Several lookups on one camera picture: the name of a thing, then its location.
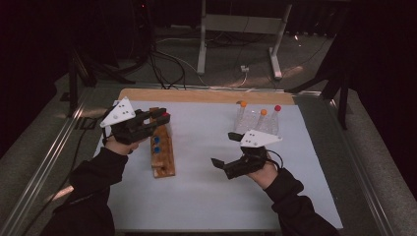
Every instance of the sleeve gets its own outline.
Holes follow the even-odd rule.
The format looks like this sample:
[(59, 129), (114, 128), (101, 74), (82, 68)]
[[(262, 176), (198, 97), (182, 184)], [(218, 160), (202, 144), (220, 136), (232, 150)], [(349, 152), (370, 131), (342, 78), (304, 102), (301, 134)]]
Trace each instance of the sleeve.
[(40, 235), (114, 235), (107, 200), (110, 186), (122, 180), (128, 156), (105, 147), (91, 161), (83, 161), (70, 175), (74, 191)]
[(298, 196), (303, 184), (282, 168), (265, 189), (272, 199), (272, 209), (278, 214), (283, 235), (336, 236), (337, 230), (319, 216), (306, 196)]

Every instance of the dark background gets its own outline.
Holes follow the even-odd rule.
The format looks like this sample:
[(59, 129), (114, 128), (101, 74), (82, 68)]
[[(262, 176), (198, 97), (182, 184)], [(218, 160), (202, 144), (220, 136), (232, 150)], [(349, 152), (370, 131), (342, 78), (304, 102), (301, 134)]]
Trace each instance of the dark background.
[[(208, 11), (228, 11), (229, 3), (224, 2), (208, 4)], [(250, 1), (240, 2), (241, 9), (234, 5), (234, 14), (273, 17), (282, 10), (279, 6), (268, 6), (271, 4), (268, 1), (267, 11), (261, 5), (259, 8), (248, 8)], [(83, 51), (102, 59), (101, 62), (111, 64), (117, 62), (118, 57), (126, 57), (118, 41), (124, 35), (132, 35), (135, 30), (124, 28), (119, 33), (121, 38), (108, 37), (107, 32), (121, 29), (117, 26), (126, 26), (129, 22), (126, 18), (138, 12), (133, 12), (129, 8), (131, 5), (114, 8), (109, 3), (59, 1), (59, 4), (52, 4), (52, 1), (29, 3), (22, 0), (0, 3), (1, 156), (55, 95), (53, 83), (68, 72), (67, 44), (63, 42), (63, 33), (59, 29), (68, 32), (64, 33), (64, 37), (77, 42)], [(45, 14), (44, 9), (39, 8), (43, 4), (49, 4), (62, 22), (57, 22), (56, 16), (50, 12)], [(199, 1), (159, 0), (152, 4), (148, 10), (157, 27), (185, 25), (194, 28), (200, 23)], [(101, 8), (104, 12), (98, 11), (98, 5), (104, 6)], [(105, 12), (105, 9), (113, 9), (113, 12)], [(414, 9), (415, 4), (405, 0), (353, 1), (349, 11), (338, 3), (300, 3), (292, 9), (287, 33), (316, 33), (329, 37), (337, 34), (318, 74), (340, 65), (346, 69), (351, 80), (350, 87), (358, 92), (417, 198), (417, 145), (414, 144), (417, 138), (414, 111), (417, 18)], [(29, 105), (22, 107), (16, 104)]]

